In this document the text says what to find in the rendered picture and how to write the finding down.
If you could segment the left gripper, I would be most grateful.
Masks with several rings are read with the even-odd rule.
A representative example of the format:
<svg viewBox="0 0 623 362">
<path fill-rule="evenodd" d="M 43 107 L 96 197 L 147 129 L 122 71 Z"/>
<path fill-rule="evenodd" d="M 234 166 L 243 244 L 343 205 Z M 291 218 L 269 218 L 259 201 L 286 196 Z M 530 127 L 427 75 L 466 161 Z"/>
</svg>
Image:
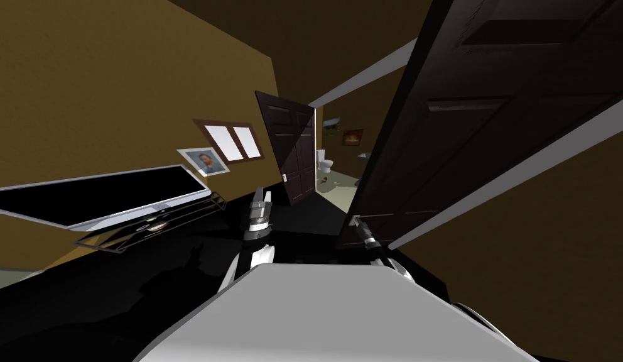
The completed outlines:
<svg viewBox="0 0 623 362">
<path fill-rule="evenodd" d="M 258 187 L 254 193 L 254 202 L 249 206 L 249 224 L 269 224 L 272 208 L 272 192 Z"/>
</svg>

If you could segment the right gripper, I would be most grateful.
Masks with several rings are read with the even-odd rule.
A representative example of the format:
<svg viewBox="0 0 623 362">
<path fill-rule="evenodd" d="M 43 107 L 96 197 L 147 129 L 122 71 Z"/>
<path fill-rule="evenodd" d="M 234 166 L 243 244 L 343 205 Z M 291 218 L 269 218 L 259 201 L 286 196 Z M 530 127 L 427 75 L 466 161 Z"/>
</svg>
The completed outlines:
<svg viewBox="0 0 623 362">
<path fill-rule="evenodd" d="M 365 244 L 375 242 L 376 239 L 372 235 L 370 227 L 359 215 L 354 215 L 351 218 L 349 226 L 355 226 L 357 234 Z"/>
</svg>

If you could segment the small dark brown door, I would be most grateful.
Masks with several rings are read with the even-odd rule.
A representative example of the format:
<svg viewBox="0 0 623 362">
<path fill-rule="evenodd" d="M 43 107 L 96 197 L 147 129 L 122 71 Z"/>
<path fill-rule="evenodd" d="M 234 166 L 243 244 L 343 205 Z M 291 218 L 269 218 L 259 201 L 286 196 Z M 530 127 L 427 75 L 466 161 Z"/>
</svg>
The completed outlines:
<svg viewBox="0 0 623 362">
<path fill-rule="evenodd" d="M 316 149 L 314 108 L 255 92 L 278 164 L 288 204 L 293 206 L 315 191 Z"/>
</svg>

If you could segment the brown framed window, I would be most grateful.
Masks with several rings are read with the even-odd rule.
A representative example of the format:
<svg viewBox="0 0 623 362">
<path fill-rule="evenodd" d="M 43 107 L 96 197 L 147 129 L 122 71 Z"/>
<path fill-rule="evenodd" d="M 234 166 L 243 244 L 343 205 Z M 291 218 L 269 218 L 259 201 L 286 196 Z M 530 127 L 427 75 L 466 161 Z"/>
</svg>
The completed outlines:
<svg viewBox="0 0 623 362">
<path fill-rule="evenodd" d="M 227 165 L 261 160 L 264 153 L 251 123 L 193 119 L 195 126 Z"/>
</svg>

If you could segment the white framed portrait picture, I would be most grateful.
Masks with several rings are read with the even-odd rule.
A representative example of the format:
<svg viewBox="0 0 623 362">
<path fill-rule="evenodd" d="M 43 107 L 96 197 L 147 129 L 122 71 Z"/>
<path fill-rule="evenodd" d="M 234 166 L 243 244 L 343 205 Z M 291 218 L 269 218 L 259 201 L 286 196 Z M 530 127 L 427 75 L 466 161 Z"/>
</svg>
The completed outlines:
<svg viewBox="0 0 623 362">
<path fill-rule="evenodd" d="M 177 152 L 203 177 L 230 172 L 223 159 L 211 147 L 179 149 Z"/>
</svg>

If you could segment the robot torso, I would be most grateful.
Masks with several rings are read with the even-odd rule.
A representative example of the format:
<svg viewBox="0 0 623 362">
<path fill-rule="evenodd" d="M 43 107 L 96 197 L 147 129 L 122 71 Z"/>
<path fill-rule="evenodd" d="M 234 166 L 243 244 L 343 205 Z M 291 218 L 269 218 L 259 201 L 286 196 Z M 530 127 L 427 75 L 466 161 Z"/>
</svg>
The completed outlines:
<svg viewBox="0 0 623 362">
<path fill-rule="evenodd" d="M 385 266 L 262 264 L 133 362 L 538 362 Z"/>
</svg>

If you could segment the glass television stand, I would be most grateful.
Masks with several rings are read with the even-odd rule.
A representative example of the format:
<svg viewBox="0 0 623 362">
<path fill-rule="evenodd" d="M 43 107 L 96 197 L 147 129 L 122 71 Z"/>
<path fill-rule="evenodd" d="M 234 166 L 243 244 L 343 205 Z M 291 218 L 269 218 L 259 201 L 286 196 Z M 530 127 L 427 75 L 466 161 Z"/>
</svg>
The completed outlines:
<svg viewBox="0 0 623 362">
<path fill-rule="evenodd" d="M 153 214 L 93 231 L 73 245 L 93 251 L 123 253 L 133 245 L 196 221 L 217 211 L 224 211 L 227 201 L 216 192 L 210 196 L 169 207 Z"/>
</svg>

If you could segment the large dark brown door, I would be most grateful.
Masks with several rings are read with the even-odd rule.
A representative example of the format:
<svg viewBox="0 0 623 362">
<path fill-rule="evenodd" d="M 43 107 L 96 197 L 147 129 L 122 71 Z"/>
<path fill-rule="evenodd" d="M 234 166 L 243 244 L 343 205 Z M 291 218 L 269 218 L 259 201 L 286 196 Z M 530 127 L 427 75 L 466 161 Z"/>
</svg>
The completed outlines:
<svg viewBox="0 0 623 362">
<path fill-rule="evenodd" d="M 623 100 L 623 0 L 435 0 L 338 247 L 400 238 Z"/>
</svg>

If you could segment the black flat television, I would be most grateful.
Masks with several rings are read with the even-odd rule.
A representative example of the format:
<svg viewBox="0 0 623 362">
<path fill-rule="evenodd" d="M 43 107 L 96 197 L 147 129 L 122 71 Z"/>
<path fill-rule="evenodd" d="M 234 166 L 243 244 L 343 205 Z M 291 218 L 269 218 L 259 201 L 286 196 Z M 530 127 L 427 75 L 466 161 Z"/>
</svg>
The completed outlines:
<svg viewBox="0 0 623 362">
<path fill-rule="evenodd" d="M 0 214 L 96 231 L 211 195 L 184 165 L 171 165 L 0 188 Z"/>
</svg>

